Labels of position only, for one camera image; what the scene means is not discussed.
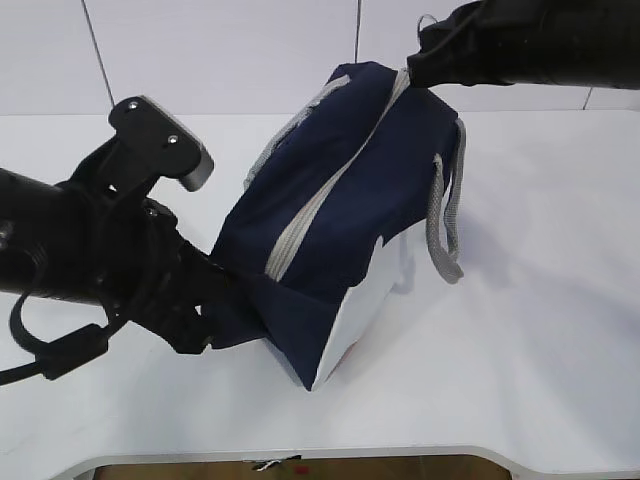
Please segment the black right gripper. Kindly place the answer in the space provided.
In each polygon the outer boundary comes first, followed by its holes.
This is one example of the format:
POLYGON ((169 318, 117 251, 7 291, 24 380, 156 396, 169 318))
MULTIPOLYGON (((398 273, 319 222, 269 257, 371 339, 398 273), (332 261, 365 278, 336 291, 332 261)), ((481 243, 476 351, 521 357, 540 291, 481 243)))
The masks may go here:
POLYGON ((479 20, 486 4, 486 1, 466 3, 446 19, 419 29, 420 49, 407 57, 412 87, 500 84, 485 63, 479 40, 479 20))

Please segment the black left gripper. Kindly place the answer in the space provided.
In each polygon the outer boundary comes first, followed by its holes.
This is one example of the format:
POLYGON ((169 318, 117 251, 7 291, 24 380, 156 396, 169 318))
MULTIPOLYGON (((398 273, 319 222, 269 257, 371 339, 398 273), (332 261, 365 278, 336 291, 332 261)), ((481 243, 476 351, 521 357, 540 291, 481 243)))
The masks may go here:
POLYGON ((87 266, 110 318, 198 355, 213 328, 197 308, 220 270, 179 233, 172 211, 149 196, 160 179, 178 180, 173 158, 161 149, 163 118, 142 96, 113 107, 113 137, 81 161, 64 188, 86 209, 87 266))

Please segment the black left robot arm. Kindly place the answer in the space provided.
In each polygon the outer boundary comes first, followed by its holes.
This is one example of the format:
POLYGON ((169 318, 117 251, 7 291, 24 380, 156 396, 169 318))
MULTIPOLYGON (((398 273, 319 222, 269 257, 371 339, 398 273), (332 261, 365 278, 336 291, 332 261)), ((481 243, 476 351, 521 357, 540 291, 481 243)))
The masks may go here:
POLYGON ((198 354, 214 327, 199 307, 223 282, 222 270, 178 230, 150 193, 161 179, 200 189, 214 162, 202 142, 152 99, 133 96, 108 116, 113 136, 71 176, 49 185, 1 173, 1 287, 30 296, 96 304, 105 326, 45 341, 10 315, 15 341, 39 360, 103 351, 133 322, 176 352, 198 354))

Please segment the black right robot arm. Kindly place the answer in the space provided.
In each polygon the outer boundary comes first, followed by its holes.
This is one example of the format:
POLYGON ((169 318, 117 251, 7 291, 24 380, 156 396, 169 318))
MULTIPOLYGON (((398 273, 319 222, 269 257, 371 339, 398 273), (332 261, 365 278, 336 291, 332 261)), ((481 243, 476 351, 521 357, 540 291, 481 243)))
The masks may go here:
POLYGON ((416 87, 639 87, 636 1, 474 1, 418 37, 416 87))

